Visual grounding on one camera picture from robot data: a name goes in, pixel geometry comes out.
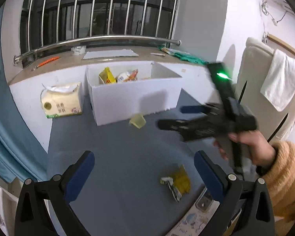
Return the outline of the person right hand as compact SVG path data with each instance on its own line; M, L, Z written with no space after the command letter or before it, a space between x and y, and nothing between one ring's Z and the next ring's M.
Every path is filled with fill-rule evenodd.
M248 131L238 134L230 133L228 136L235 143L249 146L250 159L254 165L266 168L273 164L276 158L276 151L260 131Z

